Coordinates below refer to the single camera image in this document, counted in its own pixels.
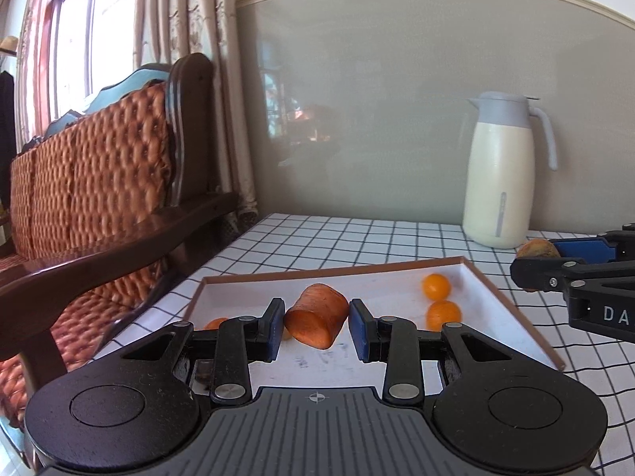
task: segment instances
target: small orange fruit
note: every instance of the small orange fruit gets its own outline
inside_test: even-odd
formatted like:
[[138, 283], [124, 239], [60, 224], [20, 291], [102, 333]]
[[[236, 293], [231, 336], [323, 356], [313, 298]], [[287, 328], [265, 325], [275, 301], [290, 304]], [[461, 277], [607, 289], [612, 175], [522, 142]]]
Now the small orange fruit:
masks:
[[207, 326], [203, 327], [203, 329], [218, 329], [220, 324], [227, 320], [227, 317], [220, 317], [218, 319], [214, 319]]
[[461, 322], [462, 313], [452, 301], [437, 301], [428, 308], [425, 323], [430, 331], [440, 331], [446, 322]]
[[423, 293], [431, 301], [442, 301], [448, 298], [452, 291], [452, 285], [448, 278], [440, 273], [431, 273], [421, 281]]

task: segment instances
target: bread roll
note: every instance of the bread roll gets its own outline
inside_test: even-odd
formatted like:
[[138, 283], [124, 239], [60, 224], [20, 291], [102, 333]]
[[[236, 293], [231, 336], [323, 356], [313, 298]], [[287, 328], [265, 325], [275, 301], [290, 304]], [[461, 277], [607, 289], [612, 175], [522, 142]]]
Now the bread roll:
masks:
[[560, 252], [550, 241], [534, 238], [518, 249], [516, 257], [560, 257]]
[[328, 349], [348, 317], [346, 297], [325, 284], [312, 284], [285, 313], [285, 327], [298, 341]]

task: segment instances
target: window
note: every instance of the window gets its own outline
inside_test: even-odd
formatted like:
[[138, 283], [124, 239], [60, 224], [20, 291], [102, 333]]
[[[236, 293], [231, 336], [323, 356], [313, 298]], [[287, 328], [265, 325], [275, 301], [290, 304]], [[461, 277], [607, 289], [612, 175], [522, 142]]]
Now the window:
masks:
[[49, 89], [52, 119], [83, 110], [133, 71], [135, 0], [54, 0]]

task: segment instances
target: orange carrot chunk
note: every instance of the orange carrot chunk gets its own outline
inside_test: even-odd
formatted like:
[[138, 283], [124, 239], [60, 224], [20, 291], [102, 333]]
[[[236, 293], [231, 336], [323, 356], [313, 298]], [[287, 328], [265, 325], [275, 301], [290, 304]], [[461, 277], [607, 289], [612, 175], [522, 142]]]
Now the orange carrot chunk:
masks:
[[207, 326], [203, 327], [203, 329], [218, 329], [220, 324], [227, 320], [227, 317], [219, 317], [211, 321]]
[[298, 341], [328, 349], [348, 317], [348, 301], [326, 284], [312, 284], [285, 313], [285, 327]]

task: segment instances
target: woven cushion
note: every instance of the woven cushion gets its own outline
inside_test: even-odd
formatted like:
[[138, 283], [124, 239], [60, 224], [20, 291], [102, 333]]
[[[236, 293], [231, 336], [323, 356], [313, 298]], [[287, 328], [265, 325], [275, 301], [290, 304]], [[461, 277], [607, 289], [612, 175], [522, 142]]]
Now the woven cushion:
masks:
[[64, 132], [76, 131], [71, 247], [88, 247], [163, 207], [171, 170], [164, 100], [165, 84], [150, 85]]
[[0, 271], [6, 270], [7, 268], [14, 267], [15, 265], [20, 265], [28, 261], [26, 257], [22, 257], [20, 254], [12, 254], [7, 257], [0, 257]]
[[[51, 332], [68, 370], [88, 362], [110, 324], [128, 312], [128, 307], [93, 291], [67, 306]], [[21, 427], [26, 405], [27, 394], [19, 358], [16, 356], [0, 362], [0, 413], [9, 419], [13, 427]]]
[[31, 204], [34, 257], [47, 257], [71, 248], [71, 191], [76, 130], [69, 128], [36, 149]]
[[11, 227], [15, 251], [26, 258], [33, 257], [31, 244], [31, 201], [35, 150], [18, 155], [11, 163]]

